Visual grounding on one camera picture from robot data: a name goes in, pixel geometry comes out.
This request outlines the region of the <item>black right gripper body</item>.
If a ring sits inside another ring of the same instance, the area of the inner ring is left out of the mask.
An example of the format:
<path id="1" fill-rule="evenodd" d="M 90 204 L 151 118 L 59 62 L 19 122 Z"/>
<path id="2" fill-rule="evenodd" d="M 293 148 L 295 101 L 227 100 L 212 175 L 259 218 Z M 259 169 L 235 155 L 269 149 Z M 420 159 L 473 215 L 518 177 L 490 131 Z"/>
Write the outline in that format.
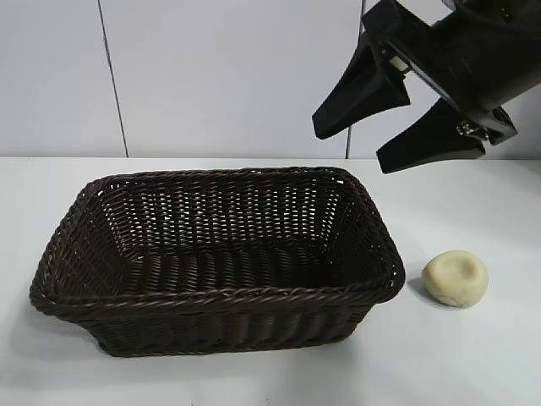
<path id="1" fill-rule="evenodd" d="M 538 1 L 456 1 L 432 25 L 379 1 L 363 24 L 385 60 L 401 59 L 439 94 L 420 124 L 491 145 L 516 135 L 503 105 L 540 83 Z"/>

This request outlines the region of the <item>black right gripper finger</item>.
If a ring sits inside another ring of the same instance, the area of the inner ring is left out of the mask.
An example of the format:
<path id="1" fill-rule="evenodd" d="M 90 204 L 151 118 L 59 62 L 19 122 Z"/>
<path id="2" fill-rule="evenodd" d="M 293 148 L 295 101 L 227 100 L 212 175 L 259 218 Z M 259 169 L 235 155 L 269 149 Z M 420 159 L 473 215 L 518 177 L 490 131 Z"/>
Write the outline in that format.
<path id="1" fill-rule="evenodd" d="M 405 75 L 384 50 L 366 32 L 360 35 L 342 77 L 312 116 L 317 138 L 328 139 L 364 118 L 411 103 Z"/>
<path id="2" fill-rule="evenodd" d="M 383 173 L 394 173 L 431 162 L 478 159 L 485 155 L 481 140 L 457 132 L 462 115 L 440 98 L 418 121 L 381 146 Z"/>

